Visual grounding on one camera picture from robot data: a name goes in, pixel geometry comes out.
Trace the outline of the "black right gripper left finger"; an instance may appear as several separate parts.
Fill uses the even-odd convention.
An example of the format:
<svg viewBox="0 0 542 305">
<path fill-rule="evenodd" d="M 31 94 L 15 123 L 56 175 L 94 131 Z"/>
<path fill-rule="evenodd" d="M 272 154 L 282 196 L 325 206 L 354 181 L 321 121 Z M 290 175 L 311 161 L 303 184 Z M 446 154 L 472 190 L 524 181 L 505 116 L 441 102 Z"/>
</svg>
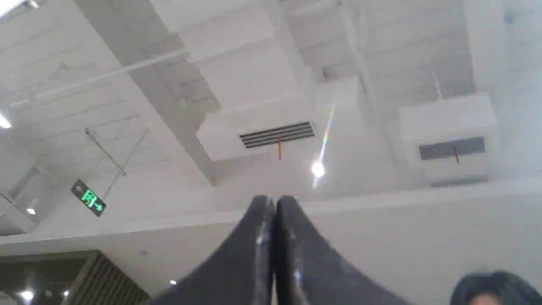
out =
<svg viewBox="0 0 542 305">
<path fill-rule="evenodd" d="M 224 242 L 151 305 L 270 305 L 274 282 L 271 233 L 275 207 L 255 196 Z"/>
</svg>

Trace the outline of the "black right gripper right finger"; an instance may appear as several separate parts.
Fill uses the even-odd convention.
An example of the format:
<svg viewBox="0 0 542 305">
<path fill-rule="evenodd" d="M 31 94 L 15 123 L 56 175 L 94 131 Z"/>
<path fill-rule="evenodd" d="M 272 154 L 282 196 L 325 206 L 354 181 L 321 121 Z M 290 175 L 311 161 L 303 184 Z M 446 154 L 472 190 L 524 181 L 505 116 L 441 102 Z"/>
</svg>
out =
<svg viewBox="0 0 542 305">
<path fill-rule="evenodd" d="M 275 279 L 279 305 L 408 304 L 342 257 L 293 196 L 277 202 Z"/>
</svg>

